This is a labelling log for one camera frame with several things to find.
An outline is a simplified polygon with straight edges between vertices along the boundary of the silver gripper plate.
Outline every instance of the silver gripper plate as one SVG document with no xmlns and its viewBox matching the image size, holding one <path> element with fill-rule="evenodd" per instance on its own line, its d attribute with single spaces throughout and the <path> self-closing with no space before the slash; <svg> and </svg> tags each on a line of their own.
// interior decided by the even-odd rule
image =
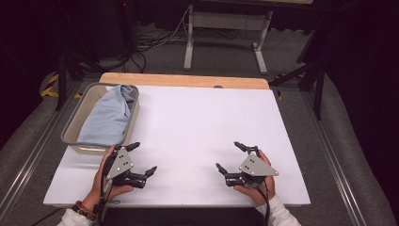
<svg viewBox="0 0 399 226">
<path fill-rule="evenodd" d="M 120 148 L 118 151 L 118 156 L 115 159 L 114 165 L 112 165 L 111 169 L 108 172 L 109 179 L 112 179 L 121 173 L 129 170 L 133 167 L 132 159 L 127 153 L 124 147 Z"/>
<path fill-rule="evenodd" d="M 255 154 L 249 155 L 241 164 L 240 170 L 251 176 L 278 176 L 279 172 L 263 162 Z"/>
</svg>

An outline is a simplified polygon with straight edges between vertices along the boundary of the finger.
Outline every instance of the finger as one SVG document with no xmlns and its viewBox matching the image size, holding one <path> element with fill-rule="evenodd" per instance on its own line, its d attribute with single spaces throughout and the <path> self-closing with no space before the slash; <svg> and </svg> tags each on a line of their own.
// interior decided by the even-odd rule
<svg viewBox="0 0 399 226">
<path fill-rule="evenodd" d="M 132 186 L 114 186 L 109 196 L 110 200 L 113 200 L 116 196 L 133 191 Z"/>
<path fill-rule="evenodd" d="M 247 187 L 244 187 L 244 186 L 234 186 L 233 189 L 243 193 L 244 195 L 248 195 L 248 196 L 252 192 L 252 190 L 250 188 L 247 188 Z"/>
<path fill-rule="evenodd" d="M 109 155 L 112 154 L 112 152 L 114 152 L 115 150 L 115 146 L 112 146 L 111 148 L 109 148 L 109 150 L 106 152 L 106 154 L 104 155 L 101 164 L 100 164 L 100 169 L 103 168 L 104 164 L 105 164 L 105 160 L 109 157 Z"/>
<path fill-rule="evenodd" d="M 262 152 L 262 150 L 259 150 L 259 155 L 261 156 L 261 159 L 267 163 L 269 166 L 271 166 L 272 164 L 270 163 L 269 159 L 266 157 L 266 155 Z"/>
</svg>

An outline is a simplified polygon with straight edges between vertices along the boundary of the wooden edge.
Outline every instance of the wooden edge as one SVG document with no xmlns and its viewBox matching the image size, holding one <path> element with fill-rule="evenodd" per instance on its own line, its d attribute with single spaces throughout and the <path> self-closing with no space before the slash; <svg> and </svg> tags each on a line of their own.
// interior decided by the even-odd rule
<svg viewBox="0 0 399 226">
<path fill-rule="evenodd" d="M 104 73 L 100 82 L 128 84 L 134 86 L 201 88 L 214 88 L 220 86 L 228 89 L 270 89 L 267 81 L 262 78 L 215 77 L 181 74 Z"/>
</svg>

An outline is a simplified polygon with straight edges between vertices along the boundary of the dark background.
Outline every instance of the dark background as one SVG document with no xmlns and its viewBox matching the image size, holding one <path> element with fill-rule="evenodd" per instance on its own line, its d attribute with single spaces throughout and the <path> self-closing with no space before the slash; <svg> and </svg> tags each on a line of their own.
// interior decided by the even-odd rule
<svg viewBox="0 0 399 226">
<path fill-rule="evenodd" d="M 110 0 L 95 7 L 78 2 L 2 1 L 0 3 L 0 147 L 41 102 L 40 84 L 56 68 L 62 51 L 73 49 L 90 60 L 118 57 L 128 43 L 120 31 L 118 14 Z M 134 2 L 133 14 L 142 23 L 174 28 L 187 5 L 160 3 L 155 7 Z M 329 1 L 314 1 L 329 6 Z M 328 76 L 340 92 L 359 144 L 375 177 L 399 219 L 396 171 L 399 157 L 399 13 L 395 1 L 362 0 L 350 13 L 327 16 L 313 37 L 304 62 L 322 59 Z M 236 11 L 236 8 L 207 8 Z M 103 24 L 109 18 L 111 24 Z M 271 27 L 313 30 L 318 16 L 301 11 L 276 11 Z M 98 35 L 113 29 L 115 36 Z"/>
</svg>

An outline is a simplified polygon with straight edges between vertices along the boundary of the white metal frame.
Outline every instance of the white metal frame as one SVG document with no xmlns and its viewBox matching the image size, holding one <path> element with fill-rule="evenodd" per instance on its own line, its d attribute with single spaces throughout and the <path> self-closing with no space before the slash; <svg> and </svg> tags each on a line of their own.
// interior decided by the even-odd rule
<svg viewBox="0 0 399 226">
<path fill-rule="evenodd" d="M 262 55 L 262 46 L 264 38 L 267 34 L 267 29 L 270 25 L 273 11 L 267 11 L 266 15 L 251 16 L 238 14 L 224 14 L 224 13 L 208 13 L 196 12 L 193 6 L 190 6 L 188 14 L 188 34 L 187 47 L 185 49 L 184 69 L 191 70 L 191 63 L 193 58 L 193 28 L 194 27 L 210 27 L 210 28 L 227 28 L 227 29 L 246 29 L 261 31 L 257 43 L 253 43 L 253 50 L 258 61 L 259 70 L 261 74 L 266 74 L 267 69 Z"/>
</svg>

